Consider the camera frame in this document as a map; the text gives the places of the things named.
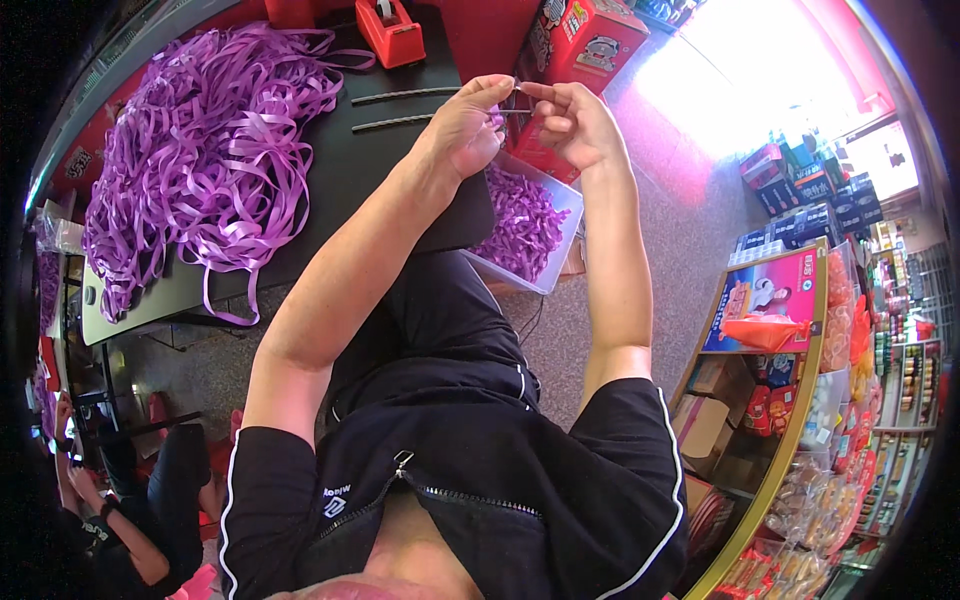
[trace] zipper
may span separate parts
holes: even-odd
[[[537,520],[543,520],[543,515],[540,511],[532,509],[529,506],[523,506],[522,504],[517,504],[516,502],[510,502],[509,500],[494,500],[492,498],[485,498],[483,496],[473,495],[471,493],[462,493],[462,492],[451,492],[450,490],[441,490],[439,488],[432,488],[427,486],[416,486],[417,492],[423,493],[425,495],[433,496],[440,499],[449,499],[455,501],[467,501],[467,502],[476,502],[479,504],[487,504],[489,506],[495,506],[498,508],[511,509],[514,511],[519,511],[530,516],[534,516]]]
[[[337,520],[330,523],[330,525],[327,526],[326,529],[324,529],[322,532],[320,532],[319,536],[317,536],[317,541],[322,540],[326,536],[333,533],[333,530],[335,530],[336,528],[346,525],[347,523],[353,521],[354,519],[360,516],[366,515],[367,513],[369,513],[376,507],[378,507],[383,502],[384,498],[387,497],[387,492],[390,490],[390,486],[393,485],[393,483],[397,479],[402,478],[408,481],[409,483],[413,484],[413,479],[410,477],[410,474],[404,468],[406,467],[407,463],[410,462],[410,459],[412,459],[413,457],[414,457],[414,453],[411,452],[410,450],[400,450],[396,454],[396,456],[394,456],[394,462],[396,463],[396,470],[394,471],[394,474],[391,475],[390,479],[387,480],[387,483],[383,485],[383,489],[380,490],[380,494],[374,499],[374,501],[368,504],[367,506],[363,507],[362,509],[358,511],[354,511],[349,515],[338,518]],[[537,520],[543,521],[543,515],[540,513],[540,511],[536,509],[532,509],[529,506],[518,504],[516,502],[510,502],[508,500],[495,500],[493,498],[485,498],[483,496],[473,495],[471,493],[452,492],[450,490],[441,490],[440,488],[433,488],[430,486],[414,486],[414,490],[424,495],[432,496],[434,498],[439,498],[441,500],[445,499],[445,500],[454,500],[458,502],[465,502],[465,501],[475,502],[478,504],[486,504],[488,506],[495,506],[498,508],[510,509],[510,510],[524,513],[526,515],[533,516]]]
[[[383,502],[383,499],[387,497],[387,492],[390,490],[390,486],[393,485],[393,483],[400,477],[406,477],[407,471],[405,471],[403,468],[413,457],[414,453],[410,450],[400,450],[394,457],[394,462],[396,463],[396,472],[391,475],[390,479],[387,480],[387,483],[383,484],[383,489],[380,490],[380,494],[374,499],[374,501],[362,509],[354,511],[347,516],[342,516],[330,523],[329,526],[327,526],[326,529],[320,532],[320,534],[317,536],[317,541],[320,541],[333,533],[333,530],[335,530],[337,527],[342,527],[354,519],[366,515],[379,506]]]

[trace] floor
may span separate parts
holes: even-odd
[[[624,132],[639,186],[654,280],[653,374],[669,397],[694,350],[736,236],[765,222],[759,203],[745,199],[737,169],[738,153],[762,143],[765,133],[757,142],[756,124],[738,108],[736,90],[682,37],[653,32],[605,96]],[[746,133],[751,139],[744,139]],[[169,342],[173,333],[178,345],[196,341],[186,352],[146,337],[109,342],[117,388],[135,385],[140,398],[164,391],[172,414],[201,410],[210,438],[225,436],[230,411],[244,404],[257,343],[288,291],[261,292],[263,322],[241,339],[184,326],[151,335]],[[520,327],[539,302],[524,293],[500,303]],[[576,416],[589,345],[587,280],[574,277],[545,299],[540,323],[523,347],[542,382],[543,413],[564,429]]]

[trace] metal rod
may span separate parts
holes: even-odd
[[[500,114],[531,114],[531,110],[520,110],[514,108],[504,108],[499,111]],[[427,119],[433,118],[436,112],[431,112],[430,114],[415,114],[409,117],[398,117],[396,119],[385,119],[383,121],[373,121],[371,123],[364,123],[363,125],[354,125],[350,128],[353,132],[361,132],[363,130],[372,130],[378,127],[389,127],[391,125],[401,125],[404,123],[415,123],[417,121],[424,121]]]
[[[425,96],[428,94],[455,94],[462,88],[460,86],[450,87],[424,87],[421,89],[405,89],[403,91],[388,91],[382,94],[373,94],[373,96],[362,96],[350,100],[353,105],[364,104],[365,102],[376,102],[377,100],[387,100],[389,98],[403,98],[405,96]],[[520,91],[520,86],[514,86],[514,91]]]

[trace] black pants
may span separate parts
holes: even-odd
[[[516,332],[467,260],[459,252],[415,254],[333,363],[325,422],[444,385],[483,387],[537,410],[540,384]]]
[[[113,430],[112,424],[105,428]],[[146,487],[137,480],[130,440],[105,444],[101,454],[121,512],[167,557],[178,588],[193,577],[204,557],[197,498],[210,481],[204,427],[191,423],[170,429]]]

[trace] red tape dispenser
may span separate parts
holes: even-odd
[[[423,31],[399,0],[356,0],[357,25],[385,69],[426,58]]]

